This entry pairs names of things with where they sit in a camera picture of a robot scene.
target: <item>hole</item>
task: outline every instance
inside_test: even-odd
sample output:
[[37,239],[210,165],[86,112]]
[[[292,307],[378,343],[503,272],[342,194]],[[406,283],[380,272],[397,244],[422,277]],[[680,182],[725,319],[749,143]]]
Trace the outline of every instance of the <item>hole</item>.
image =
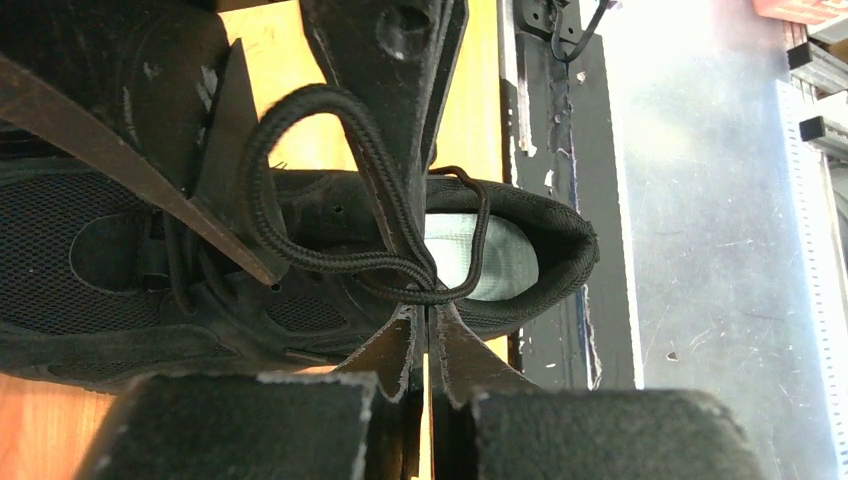
[[377,19],[377,42],[398,60],[411,60],[427,48],[430,19],[408,5],[389,7]]

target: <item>wooden surface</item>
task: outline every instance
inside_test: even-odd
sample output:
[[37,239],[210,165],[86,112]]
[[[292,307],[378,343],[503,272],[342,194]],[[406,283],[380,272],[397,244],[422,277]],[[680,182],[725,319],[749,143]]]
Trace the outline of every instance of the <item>wooden surface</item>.
[[[491,0],[469,0],[469,6],[436,164],[501,180],[496,6]],[[299,15],[297,2],[222,15],[230,39],[245,42],[260,113],[295,88],[324,81]],[[269,160],[289,169],[355,168],[338,120],[326,115],[296,125]],[[490,346],[505,358],[505,340]],[[0,480],[71,478],[111,401],[78,388],[0,376]],[[426,467],[422,477],[429,476]]]

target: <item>shoe insole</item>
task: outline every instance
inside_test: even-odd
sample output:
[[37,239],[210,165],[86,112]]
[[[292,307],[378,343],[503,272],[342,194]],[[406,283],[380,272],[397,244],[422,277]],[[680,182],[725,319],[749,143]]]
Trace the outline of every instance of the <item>shoe insole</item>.
[[[436,260],[439,279],[457,287],[471,266],[471,237],[477,215],[473,213],[428,214],[424,242]],[[536,251],[527,235],[513,223],[492,216],[483,249],[483,272],[472,300],[507,300],[527,290],[539,278]]]

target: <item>shoe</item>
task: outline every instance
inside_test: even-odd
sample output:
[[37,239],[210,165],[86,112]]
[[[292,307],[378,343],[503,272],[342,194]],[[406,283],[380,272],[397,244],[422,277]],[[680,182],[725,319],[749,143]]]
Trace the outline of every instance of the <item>shoe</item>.
[[[17,145],[15,156],[0,156],[5,373],[110,392],[153,371],[297,370],[340,362],[395,310],[397,301],[375,296],[355,275],[292,267],[268,288],[98,171],[73,158],[24,158]],[[294,243],[330,254],[385,251],[357,173],[277,171],[273,178]],[[515,331],[582,285],[597,261],[597,243],[569,207],[480,184],[497,219],[486,237],[488,287],[456,304],[487,339]],[[434,225],[450,226],[451,218],[474,223],[479,201],[460,180],[428,178],[426,198]],[[169,229],[183,240],[188,309],[171,288]],[[471,243],[461,229],[439,232],[428,242],[434,249]],[[489,249],[489,240],[501,237],[524,247]],[[506,269],[538,272],[538,281],[495,288],[505,283]],[[516,289],[523,291],[504,298]]]

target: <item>yellow wooden surface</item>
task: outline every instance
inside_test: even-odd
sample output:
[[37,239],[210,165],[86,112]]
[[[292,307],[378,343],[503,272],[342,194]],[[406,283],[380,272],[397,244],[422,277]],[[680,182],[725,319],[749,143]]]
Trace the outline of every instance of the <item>yellow wooden surface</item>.
[[[496,6],[491,0],[469,0],[469,6],[436,164],[501,180]],[[260,114],[295,88],[324,81],[303,37],[297,2],[222,17],[230,38],[245,43]],[[338,120],[326,115],[295,126],[270,162],[289,169],[355,168]],[[506,357],[505,340],[490,346]],[[111,402],[110,396],[78,388],[0,376],[0,480],[71,478]]]

